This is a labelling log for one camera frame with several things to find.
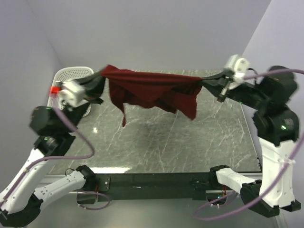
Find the white basket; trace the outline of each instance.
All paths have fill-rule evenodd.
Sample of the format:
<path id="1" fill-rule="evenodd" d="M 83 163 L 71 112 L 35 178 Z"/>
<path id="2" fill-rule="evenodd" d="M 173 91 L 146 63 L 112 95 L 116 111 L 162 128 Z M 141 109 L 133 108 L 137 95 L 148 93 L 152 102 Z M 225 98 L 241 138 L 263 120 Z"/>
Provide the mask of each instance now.
<path id="1" fill-rule="evenodd" d="M 85 66 L 75 66 L 75 67 L 67 67 L 67 68 L 63 68 L 61 70 L 59 70 L 54 77 L 52 86 L 56 85 L 57 81 L 60 82 L 65 82 L 68 79 L 78 79 L 78 78 L 82 78 L 82 77 L 86 77 L 89 75 L 92 75 L 94 73 L 94 71 L 89 68 L 89 67 L 85 67 Z M 48 107 L 59 107 L 61 110 L 64 108 L 64 103 L 62 103 L 61 99 L 54 99 L 52 97 L 48 98 L 48 102 L 47 102 Z M 91 104 L 89 105 L 86 113 L 83 115 L 83 117 L 87 116 L 91 111 Z"/>

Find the gray wall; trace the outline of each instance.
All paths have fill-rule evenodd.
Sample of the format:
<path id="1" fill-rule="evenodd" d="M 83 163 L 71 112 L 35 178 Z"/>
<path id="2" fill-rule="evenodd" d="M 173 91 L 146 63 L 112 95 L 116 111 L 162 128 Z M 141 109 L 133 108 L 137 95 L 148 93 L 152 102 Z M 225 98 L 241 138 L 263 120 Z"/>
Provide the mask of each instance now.
<path id="1" fill-rule="evenodd" d="M 244 57 L 249 59 L 252 67 L 263 72 L 273 65 L 283 65 L 288 68 L 304 69 L 304 1 L 303 0 L 272 0 L 251 41 L 249 42 Z M 304 75 L 297 75 L 299 91 L 292 97 L 290 108 L 304 122 Z M 245 110 L 251 131 L 254 126 L 250 117 L 252 111 Z M 304 203 L 303 175 L 304 148 L 296 157 L 294 166 L 294 193 L 296 198 Z M 303 227 L 303 210 L 285 213 L 289 227 Z"/>
<path id="2" fill-rule="evenodd" d="M 222 68 L 270 0 L 28 0 L 63 66 Z"/>
<path id="3" fill-rule="evenodd" d="M 24 0 L 0 0 L 0 191 L 24 164 L 36 139 L 31 110 L 46 104 L 61 64 Z"/>

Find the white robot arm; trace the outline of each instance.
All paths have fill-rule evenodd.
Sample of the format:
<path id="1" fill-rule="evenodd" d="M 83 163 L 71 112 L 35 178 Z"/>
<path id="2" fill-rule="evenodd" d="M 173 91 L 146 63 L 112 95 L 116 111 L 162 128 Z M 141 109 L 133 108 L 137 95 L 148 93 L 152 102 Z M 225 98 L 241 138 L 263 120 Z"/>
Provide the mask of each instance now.
<path id="1" fill-rule="evenodd" d="M 90 103 L 101 104 L 105 78 L 97 72 L 87 78 L 60 84 L 58 95 L 68 105 L 63 112 L 77 126 Z M 79 166 L 70 175 L 41 188 L 41 180 L 65 156 L 75 137 L 57 117 L 55 110 L 39 106 L 34 109 L 31 129 L 39 135 L 34 148 L 8 187 L 0 193 L 0 223 L 5 227 L 24 227 L 47 205 L 75 190 L 92 190 L 99 185 L 96 174 L 87 166 Z"/>
<path id="2" fill-rule="evenodd" d="M 288 159 L 298 140 L 299 120 L 286 105 L 297 84 L 293 73 L 265 77 L 260 84 L 246 83 L 244 76 L 248 67 L 246 59 L 234 55 L 229 59 L 224 75 L 213 76 L 213 81 L 211 77 L 207 78 L 202 83 L 220 102 L 228 97 L 257 110 L 253 120 L 262 147 L 263 178 L 247 178 L 224 165 L 211 168 L 210 182 L 214 187 L 228 186 L 239 193 L 246 204 L 262 195 L 284 164 L 289 163 L 280 181 L 263 200 L 250 208 L 265 217 L 272 217 L 279 214 L 279 209 L 295 211 L 301 208 L 292 188 L 294 161 Z M 269 71 L 280 69 L 286 68 L 273 66 Z"/>
<path id="3" fill-rule="evenodd" d="M 209 185 L 215 189 L 228 186 L 241 195 L 244 203 L 248 203 L 261 195 L 283 164 L 289 162 L 282 179 L 257 207 L 250 208 L 272 217 L 278 215 L 280 208 L 288 211 L 301 208 L 292 189 L 293 161 L 286 159 L 298 139 L 299 120 L 286 106 L 297 86 L 292 73 L 266 77 L 260 84 L 246 83 L 244 76 L 248 66 L 246 59 L 234 55 L 222 73 L 203 78 L 201 83 L 219 102 L 224 102 L 227 97 L 257 110 L 253 120 L 262 145 L 263 179 L 244 177 L 223 165 L 210 169 Z M 278 68 L 283 67 L 274 66 L 270 70 Z M 105 78 L 100 76 L 100 72 L 60 85 L 58 95 L 68 104 L 63 112 L 74 125 L 78 125 L 90 103 L 102 103 L 100 96 L 104 85 Z M 39 106 L 34 110 L 30 127 L 39 138 L 17 176 L 0 193 L 0 223 L 6 227 L 24 227 L 53 201 L 71 191 L 91 190 L 99 184 L 87 166 L 80 166 L 65 178 L 37 188 L 57 161 L 65 156 L 75 137 L 69 134 L 71 130 L 49 107 Z"/>

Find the gray marble surface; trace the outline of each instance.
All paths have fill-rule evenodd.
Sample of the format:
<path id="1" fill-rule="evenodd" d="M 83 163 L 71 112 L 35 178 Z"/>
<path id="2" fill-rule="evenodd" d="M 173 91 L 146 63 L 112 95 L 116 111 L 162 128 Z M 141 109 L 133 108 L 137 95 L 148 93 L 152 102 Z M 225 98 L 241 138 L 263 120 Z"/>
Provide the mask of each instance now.
<path id="1" fill-rule="evenodd" d="M 210 76 L 219 71 L 174 70 L 163 73 Z M 204 88 L 198 95 L 197 117 L 167 113 L 159 108 L 143 109 L 126 104 L 127 124 L 111 103 L 108 85 L 104 103 L 93 105 L 78 125 L 95 146 L 87 160 L 61 161 L 50 174 L 86 164 L 95 172 L 204 172 L 226 164 L 235 171 L 260 171 L 256 151 L 239 103 L 219 103 Z M 80 156 L 90 150 L 76 139 L 67 155 Z"/>

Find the cable tie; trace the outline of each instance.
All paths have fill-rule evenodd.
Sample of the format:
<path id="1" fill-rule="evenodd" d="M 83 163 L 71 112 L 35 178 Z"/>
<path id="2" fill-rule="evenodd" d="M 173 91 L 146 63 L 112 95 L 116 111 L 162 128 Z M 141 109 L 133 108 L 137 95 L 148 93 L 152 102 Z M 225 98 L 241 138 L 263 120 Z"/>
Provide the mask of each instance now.
<path id="1" fill-rule="evenodd" d="M 277 160 L 279 163 L 281 164 L 295 164 L 295 160 L 289 159 L 289 158 L 285 158 L 285 159 L 278 159 Z"/>

